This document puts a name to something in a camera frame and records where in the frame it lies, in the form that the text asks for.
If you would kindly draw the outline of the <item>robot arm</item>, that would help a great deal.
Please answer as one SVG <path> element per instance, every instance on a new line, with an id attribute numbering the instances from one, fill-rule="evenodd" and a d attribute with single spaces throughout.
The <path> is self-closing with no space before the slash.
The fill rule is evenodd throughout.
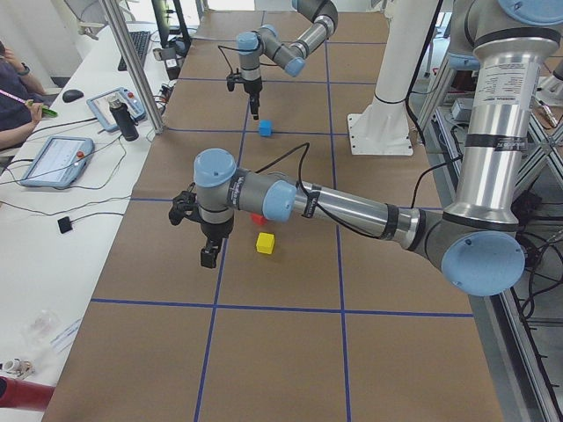
<path id="1" fill-rule="evenodd" d="M 223 149 L 194 160 L 191 219 L 216 266 L 236 211 L 285 222 L 326 218 L 367 238 L 393 241 L 439 269 L 468 295 L 491 296 L 522 277 L 525 256 L 511 205 L 527 145 L 532 98 L 545 58 L 562 36 L 559 1 L 457 1 L 450 52 L 475 59 L 479 76 L 454 200 L 441 212 L 401 208 L 300 178 L 249 171 Z"/>
<path id="2" fill-rule="evenodd" d="M 286 74 L 296 77 L 303 70 L 306 59 L 333 36 L 338 27 L 338 12 L 330 0 L 294 1 L 292 7 L 311 22 L 311 26 L 295 41 L 289 44 L 282 42 L 272 25 L 263 25 L 237 36 L 240 69 L 227 76 L 227 88 L 233 91 L 236 84 L 243 85 L 255 120 L 260 118 L 260 92 L 263 87 L 261 57 L 267 57 Z"/>

